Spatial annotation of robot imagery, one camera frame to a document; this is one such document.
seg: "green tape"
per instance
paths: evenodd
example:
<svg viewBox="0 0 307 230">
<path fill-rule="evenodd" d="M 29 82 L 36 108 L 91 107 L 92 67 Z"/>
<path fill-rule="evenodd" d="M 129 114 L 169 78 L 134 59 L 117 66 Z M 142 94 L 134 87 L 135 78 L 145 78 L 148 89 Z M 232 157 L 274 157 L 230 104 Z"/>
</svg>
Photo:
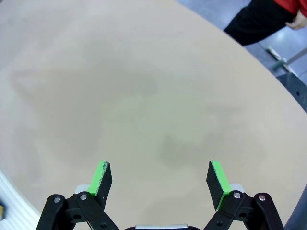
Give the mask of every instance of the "green tape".
<svg viewBox="0 0 307 230">
<path fill-rule="evenodd" d="M 217 207 L 217 210 L 219 210 L 223 200 L 232 191 L 232 189 L 231 189 L 231 186 L 230 186 L 230 184 L 227 180 L 227 177 L 226 177 L 226 175 L 225 175 L 225 173 L 222 169 L 220 162 L 219 161 L 212 161 L 212 165 L 213 165 L 215 174 L 217 176 L 217 179 L 218 179 L 218 181 L 219 181 L 219 183 L 222 187 L 222 190 L 223 190 L 222 198 L 220 199 L 220 203 Z"/>
<path fill-rule="evenodd" d="M 102 178 L 104 177 L 104 174 L 106 172 L 106 169 L 109 165 L 109 162 L 107 161 L 101 161 L 96 169 L 95 175 L 92 179 L 92 182 L 87 189 L 87 192 L 89 192 L 92 196 L 96 196 L 98 193 L 99 186 L 101 184 Z"/>
</svg>

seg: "table surface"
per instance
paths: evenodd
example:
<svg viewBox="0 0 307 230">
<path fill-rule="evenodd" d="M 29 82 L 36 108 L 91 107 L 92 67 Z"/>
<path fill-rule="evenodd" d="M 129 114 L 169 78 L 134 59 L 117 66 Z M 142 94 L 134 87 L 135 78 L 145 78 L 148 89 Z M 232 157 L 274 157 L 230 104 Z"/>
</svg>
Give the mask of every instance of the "table surface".
<svg viewBox="0 0 307 230">
<path fill-rule="evenodd" d="M 108 160 L 106 212 L 121 229 L 203 228 L 219 160 L 289 218 L 306 184 L 306 114 L 222 31 L 162 0 L 4 0 L 0 15 L 0 168 L 39 211 Z"/>
</svg>

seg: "green gripper pad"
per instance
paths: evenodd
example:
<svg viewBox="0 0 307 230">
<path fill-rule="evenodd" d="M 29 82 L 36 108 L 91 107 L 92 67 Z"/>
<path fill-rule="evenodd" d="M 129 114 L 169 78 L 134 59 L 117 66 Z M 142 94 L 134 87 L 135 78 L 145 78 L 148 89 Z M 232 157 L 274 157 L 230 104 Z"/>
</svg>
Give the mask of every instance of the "green gripper pad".
<svg viewBox="0 0 307 230">
<path fill-rule="evenodd" d="M 210 190 L 214 209 L 219 210 L 225 197 L 232 191 L 219 161 L 209 162 L 206 181 Z"/>
<path fill-rule="evenodd" d="M 106 206 L 107 196 L 112 185 L 112 175 L 110 163 L 101 161 L 96 169 L 92 182 L 87 189 L 94 196 L 97 203 L 104 210 Z"/>
</svg>

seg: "bolt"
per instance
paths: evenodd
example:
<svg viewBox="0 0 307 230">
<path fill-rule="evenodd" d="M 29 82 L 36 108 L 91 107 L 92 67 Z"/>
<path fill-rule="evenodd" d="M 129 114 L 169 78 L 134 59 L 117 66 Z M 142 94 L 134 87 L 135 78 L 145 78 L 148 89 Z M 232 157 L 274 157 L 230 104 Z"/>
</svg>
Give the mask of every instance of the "bolt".
<svg viewBox="0 0 307 230">
<path fill-rule="evenodd" d="M 81 196 L 80 196 L 80 199 L 81 199 L 81 200 L 86 200 L 86 199 L 87 199 L 86 194 L 81 195 Z"/>
<path fill-rule="evenodd" d="M 240 193 L 234 193 L 234 198 L 239 199 L 241 197 Z"/>
<path fill-rule="evenodd" d="M 265 196 L 264 195 L 259 195 L 259 200 L 264 201 L 265 200 Z"/>
<path fill-rule="evenodd" d="M 61 197 L 57 196 L 56 198 L 54 198 L 54 203 L 58 203 L 61 200 Z"/>
</svg>

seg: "black pants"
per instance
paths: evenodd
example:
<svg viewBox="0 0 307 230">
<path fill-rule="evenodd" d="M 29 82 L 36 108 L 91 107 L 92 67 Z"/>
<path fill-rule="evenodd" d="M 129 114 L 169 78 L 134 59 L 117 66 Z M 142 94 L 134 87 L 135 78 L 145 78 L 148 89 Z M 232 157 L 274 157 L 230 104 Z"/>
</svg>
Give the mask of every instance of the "black pants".
<svg viewBox="0 0 307 230">
<path fill-rule="evenodd" d="M 246 46 L 270 36 L 292 22 L 296 15 L 273 0 L 252 0 L 234 17 L 224 31 Z"/>
</svg>

